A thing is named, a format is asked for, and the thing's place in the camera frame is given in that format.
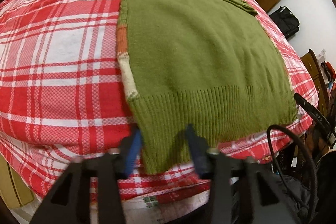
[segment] black cable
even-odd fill
[[[280,130],[283,133],[285,133],[287,136],[289,136],[290,138],[292,138],[292,140],[294,141],[295,144],[297,144],[297,146],[301,149],[303,156],[305,157],[306,163],[309,167],[309,172],[310,172],[310,199],[309,199],[309,209],[308,209],[308,215],[307,215],[307,219],[305,223],[309,223],[310,221],[312,221],[313,216],[314,216],[314,212],[316,209],[316,204],[317,204],[317,177],[316,177],[316,169],[315,169],[315,164],[311,158],[311,156],[309,155],[308,149],[305,146],[305,144],[300,140],[300,138],[298,136],[296,136],[293,132],[291,132],[290,130],[288,130],[285,127],[279,126],[279,125],[271,125],[267,128],[267,141],[268,141],[268,145],[269,145],[269,150],[271,152],[273,161],[278,169],[280,178],[283,182],[283,184],[285,185],[285,187],[287,188],[288,192],[293,196],[293,198],[300,203],[302,206],[306,207],[306,205],[302,202],[302,200],[297,197],[293,191],[288,187],[287,183],[284,180],[281,168],[279,166],[278,160],[274,155],[274,151],[273,151],[273,147],[272,147],[272,142],[271,142],[271,130],[275,129],[275,130]]]

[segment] mattress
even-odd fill
[[[255,0],[245,0],[280,51],[292,86],[317,106],[318,93],[298,55]],[[116,57],[120,0],[5,0],[0,4],[0,153],[43,198],[74,156],[92,158],[117,147],[134,124]],[[288,126],[301,134],[311,118],[298,108]],[[278,151],[290,142],[274,131]],[[266,134],[221,143],[235,158],[269,159]],[[145,206],[190,198],[209,189],[192,163],[146,175],[139,158],[122,200]],[[92,181],[96,196],[97,181]]]

